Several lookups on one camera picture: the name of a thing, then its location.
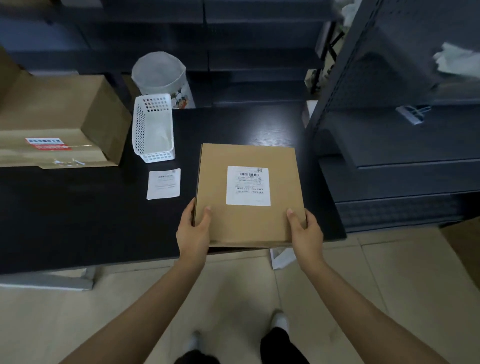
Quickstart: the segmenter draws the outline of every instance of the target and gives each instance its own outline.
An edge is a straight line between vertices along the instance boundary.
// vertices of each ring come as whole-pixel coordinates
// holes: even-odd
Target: finger
[[[290,222],[290,227],[292,231],[303,230],[303,227],[300,225],[300,220],[295,212],[291,208],[287,210],[287,218]]]
[[[210,206],[207,206],[204,208],[204,217],[202,218],[202,221],[198,226],[200,226],[201,228],[208,229],[208,227],[210,226],[211,220],[212,220],[212,209],[210,208]]]
[[[195,197],[192,198],[192,200],[189,202],[187,207],[184,209],[184,211],[181,214],[181,219],[180,219],[180,225],[182,224],[192,224],[192,212],[193,212],[193,207],[195,206]]]
[[[307,217],[307,227],[311,225],[318,225],[317,218],[309,210],[305,209],[305,215]]]

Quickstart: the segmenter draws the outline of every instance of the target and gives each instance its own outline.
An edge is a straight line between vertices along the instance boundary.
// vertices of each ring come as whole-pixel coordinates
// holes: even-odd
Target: black table
[[[129,135],[118,168],[0,168],[0,274],[178,257],[175,232],[195,196],[201,143],[295,147],[305,207],[326,240],[344,239],[302,107],[175,110],[172,161],[144,163]],[[148,171],[175,168],[180,196],[147,201]]]

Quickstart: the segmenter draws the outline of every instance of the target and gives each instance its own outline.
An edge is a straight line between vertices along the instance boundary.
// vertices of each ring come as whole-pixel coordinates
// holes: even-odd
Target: red and white sticker
[[[38,150],[72,150],[59,138],[25,138],[25,140]]]

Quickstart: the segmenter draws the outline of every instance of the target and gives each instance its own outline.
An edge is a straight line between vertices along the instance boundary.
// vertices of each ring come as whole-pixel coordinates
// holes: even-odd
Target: forearm
[[[143,363],[186,299],[201,270],[201,266],[177,261],[132,306],[61,364]]]
[[[447,363],[376,308],[324,261],[306,274],[366,364]]]

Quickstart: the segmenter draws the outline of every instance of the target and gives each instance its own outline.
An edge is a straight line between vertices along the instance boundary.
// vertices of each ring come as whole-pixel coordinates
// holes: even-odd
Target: white shoe
[[[191,335],[190,338],[188,339],[188,342],[184,346],[183,352],[191,352],[192,350],[199,350],[203,352],[204,349],[204,340],[202,338],[202,335],[199,331],[194,331]]]
[[[272,322],[270,323],[270,329],[273,328],[282,328],[287,332],[287,334],[289,334],[288,319],[282,311],[276,311],[273,315]]]

